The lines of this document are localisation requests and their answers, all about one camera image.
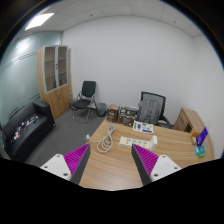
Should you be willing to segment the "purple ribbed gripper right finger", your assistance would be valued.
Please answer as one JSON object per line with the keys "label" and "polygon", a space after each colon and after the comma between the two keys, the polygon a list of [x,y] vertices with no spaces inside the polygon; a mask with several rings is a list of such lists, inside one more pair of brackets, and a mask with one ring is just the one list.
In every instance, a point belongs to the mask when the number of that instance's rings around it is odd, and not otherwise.
{"label": "purple ribbed gripper right finger", "polygon": [[167,155],[158,156],[136,144],[132,145],[131,154],[143,185],[150,184],[180,170],[180,167]]}

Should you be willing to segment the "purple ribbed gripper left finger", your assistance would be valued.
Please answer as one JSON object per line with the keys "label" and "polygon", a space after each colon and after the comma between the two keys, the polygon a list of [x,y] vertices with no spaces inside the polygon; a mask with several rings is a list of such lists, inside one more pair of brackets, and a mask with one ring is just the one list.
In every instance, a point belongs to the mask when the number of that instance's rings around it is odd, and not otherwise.
{"label": "purple ribbed gripper left finger", "polygon": [[41,166],[41,169],[75,184],[79,184],[90,153],[90,145],[86,144],[65,155],[54,155]]}

